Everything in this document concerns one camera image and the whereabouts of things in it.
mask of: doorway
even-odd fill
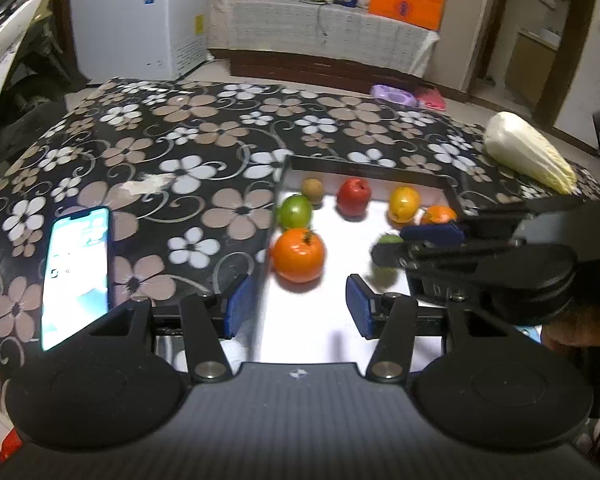
[[[586,41],[594,3],[494,0],[468,90],[470,100],[553,127]]]

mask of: yellow label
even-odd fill
[[[196,16],[196,35],[202,34],[205,31],[205,15],[199,14]]]

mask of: wooden cabinet base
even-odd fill
[[[468,99],[466,92],[432,85],[419,77],[397,70],[345,59],[223,48],[212,48],[210,52],[219,59],[229,59],[231,74],[235,76],[279,79],[362,94],[368,94],[371,87],[377,84],[393,86],[409,92],[413,92],[418,86],[436,86],[446,98],[463,103]]]

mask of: black circular disc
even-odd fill
[[[69,359],[40,359],[9,384],[15,427],[41,446],[93,449],[124,444],[160,426],[182,394],[163,359],[97,341]]]
[[[487,449],[531,451],[571,438],[593,393],[550,350],[476,338],[438,358],[416,379],[421,413],[449,436]]]

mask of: red apple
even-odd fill
[[[364,178],[355,176],[345,180],[336,195],[338,210],[344,216],[362,216],[369,200],[371,200],[369,183]]]

